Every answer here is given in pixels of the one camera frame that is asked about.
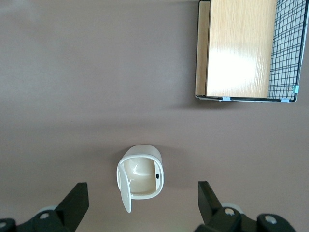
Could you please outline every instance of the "metal wire grid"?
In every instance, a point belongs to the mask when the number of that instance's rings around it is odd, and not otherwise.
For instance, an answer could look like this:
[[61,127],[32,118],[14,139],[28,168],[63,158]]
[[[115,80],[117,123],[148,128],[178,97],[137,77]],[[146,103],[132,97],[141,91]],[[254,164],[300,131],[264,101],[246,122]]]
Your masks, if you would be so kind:
[[278,0],[268,98],[296,100],[308,0]]

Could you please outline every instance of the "wooden board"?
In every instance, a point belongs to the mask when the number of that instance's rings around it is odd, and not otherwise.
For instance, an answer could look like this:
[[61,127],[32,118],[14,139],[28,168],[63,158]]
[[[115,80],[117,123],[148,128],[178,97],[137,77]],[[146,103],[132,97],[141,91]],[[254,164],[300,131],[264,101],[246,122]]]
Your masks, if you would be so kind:
[[211,0],[207,96],[267,97],[276,3]]
[[195,94],[206,94],[210,1],[200,1],[197,29],[197,67]]

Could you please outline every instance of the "white trash can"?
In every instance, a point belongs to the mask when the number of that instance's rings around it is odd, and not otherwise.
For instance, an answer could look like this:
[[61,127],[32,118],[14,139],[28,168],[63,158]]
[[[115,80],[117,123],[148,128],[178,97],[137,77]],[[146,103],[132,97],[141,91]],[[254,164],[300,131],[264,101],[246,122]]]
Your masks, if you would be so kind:
[[151,145],[130,148],[117,167],[117,183],[121,198],[128,213],[131,199],[142,200],[158,195],[164,184],[162,157]]

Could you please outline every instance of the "screw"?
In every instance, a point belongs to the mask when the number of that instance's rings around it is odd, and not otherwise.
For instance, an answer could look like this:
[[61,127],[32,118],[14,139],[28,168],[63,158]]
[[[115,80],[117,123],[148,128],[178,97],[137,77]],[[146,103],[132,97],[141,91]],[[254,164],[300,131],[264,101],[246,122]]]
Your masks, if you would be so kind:
[[267,215],[265,216],[265,220],[271,224],[277,224],[277,220],[273,216]]
[[3,228],[5,226],[6,226],[6,222],[5,221],[4,222],[0,222],[0,228]]
[[45,219],[49,217],[49,213],[44,213],[40,216],[40,219]]
[[235,212],[234,210],[230,209],[230,208],[226,208],[224,210],[224,212],[227,214],[227,215],[230,215],[230,216],[234,216],[235,215]]

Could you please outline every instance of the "open lid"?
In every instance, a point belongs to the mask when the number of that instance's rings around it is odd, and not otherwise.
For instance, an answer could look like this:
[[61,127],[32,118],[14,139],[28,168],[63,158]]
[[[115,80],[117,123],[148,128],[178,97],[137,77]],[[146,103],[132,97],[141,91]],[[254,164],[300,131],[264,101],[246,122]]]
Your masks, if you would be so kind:
[[126,171],[123,165],[118,165],[119,175],[120,175],[120,191],[122,202],[128,213],[131,213],[132,202],[131,202],[131,189]]

